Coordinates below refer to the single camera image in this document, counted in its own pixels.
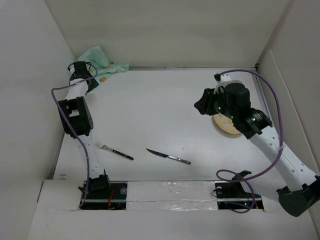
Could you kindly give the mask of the mint green cartoon cloth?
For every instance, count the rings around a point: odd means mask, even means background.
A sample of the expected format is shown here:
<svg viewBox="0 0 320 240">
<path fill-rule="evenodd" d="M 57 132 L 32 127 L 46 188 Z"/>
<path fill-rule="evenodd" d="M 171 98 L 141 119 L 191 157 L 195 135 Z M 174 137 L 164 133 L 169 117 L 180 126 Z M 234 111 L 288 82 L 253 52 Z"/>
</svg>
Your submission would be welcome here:
<svg viewBox="0 0 320 240">
<path fill-rule="evenodd" d="M 97 71 L 90 67 L 89 72 L 97 74 L 95 80 L 103 83 L 116 73 L 125 73 L 129 70 L 129 64 L 114 63 L 109 61 L 99 45 L 87 49 L 80 55 L 77 61 L 90 62 Z"/>
</svg>

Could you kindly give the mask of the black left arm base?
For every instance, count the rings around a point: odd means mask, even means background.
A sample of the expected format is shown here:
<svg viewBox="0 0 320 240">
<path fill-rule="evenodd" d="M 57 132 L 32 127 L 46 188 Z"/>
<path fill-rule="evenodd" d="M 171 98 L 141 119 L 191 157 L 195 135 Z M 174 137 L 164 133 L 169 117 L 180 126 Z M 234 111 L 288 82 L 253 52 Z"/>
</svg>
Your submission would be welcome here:
<svg viewBox="0 0 320 240">
<path fill-rule="evenodd" d="M 107 190 L 92 191 L 87 194 L 84 204 L 84 187 L 78 187 L 81 191 L 80 209 L 82 210 L 126 210 L 128 183 L 121 181 L 112 181 L 111 188 Z"/>
</svg>

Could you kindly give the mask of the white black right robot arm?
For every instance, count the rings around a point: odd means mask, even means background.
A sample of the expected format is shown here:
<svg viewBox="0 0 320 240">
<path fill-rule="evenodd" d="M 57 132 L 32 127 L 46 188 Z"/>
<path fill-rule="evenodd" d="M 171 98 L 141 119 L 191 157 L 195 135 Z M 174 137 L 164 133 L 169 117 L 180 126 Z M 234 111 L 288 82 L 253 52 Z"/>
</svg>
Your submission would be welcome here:
<svg viewBox="0 0 320 240">
<path fill-rule="evenodd" d="M 273 199 L 291 216 L 299 217 L 320 200 L 320 177 L 308 168 L 285 145 L 281 108 L 271 84 L 260 78 L 271 90 L 278 114 L 279 128 L 261 110 L 251 106 L 250 91 L 239 80 L 230 77 L 230 70 L 214 75 L 215 88 L 206 88 L 194 107 L 201 115 L 221 114 L 237 131 L 254 144 L 271 162 L 265 170 L 253 175 L 250 171 L 233 174 L 228 180 L 237 197 L 260 195 Z"/>
</svg>

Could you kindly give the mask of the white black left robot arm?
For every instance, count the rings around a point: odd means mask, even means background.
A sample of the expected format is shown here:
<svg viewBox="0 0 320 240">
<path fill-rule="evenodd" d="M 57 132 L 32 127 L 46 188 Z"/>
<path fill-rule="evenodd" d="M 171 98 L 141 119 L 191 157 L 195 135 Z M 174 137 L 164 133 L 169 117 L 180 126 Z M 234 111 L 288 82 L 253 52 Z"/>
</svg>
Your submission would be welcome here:
<svg viewBox="0 0 320 240">
<path fill-rule="evenodd" d="M 86 167 L 87 180 L 79 189 L 85 196 L 97 194 L 104 199 L 111 194 L 111 183 L 95 150 L 91 135 L 94 123 L 85 100 L 85 96 L 98 86 L 90 72 L 96 68 L 90 62 L 76 61 L 67 69 L 71 73 L 68 93 L 57 102 L 57 106 L 64 132 L 76 140 Z"/>
</svg>

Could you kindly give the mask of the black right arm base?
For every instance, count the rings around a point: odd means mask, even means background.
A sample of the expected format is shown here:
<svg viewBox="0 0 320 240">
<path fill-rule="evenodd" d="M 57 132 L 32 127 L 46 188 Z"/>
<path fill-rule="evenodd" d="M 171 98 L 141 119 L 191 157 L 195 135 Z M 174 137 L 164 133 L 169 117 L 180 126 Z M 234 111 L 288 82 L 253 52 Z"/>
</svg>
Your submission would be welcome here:
<svg viewBox="0 0 320 240">
<path fill-rule="evenodd" d="M 244 190 L 242 183 L 248 186 L 245 181 L 236 181 L 250 175 L 250 171 L 244 170 L 236 173 L 223 169 L 217 172 L 233 174 L 230 181 L 219 180 L 214 182 L 215 189 L 211 191 L 211 195 L 216 198 L 219 210 L 231 210 L 238 214 L 244 214 L 250 210 L 264 210 L 262 197 L 258 194 L 252 194 L 250 188 L 249 190 Z"/>
</svg>

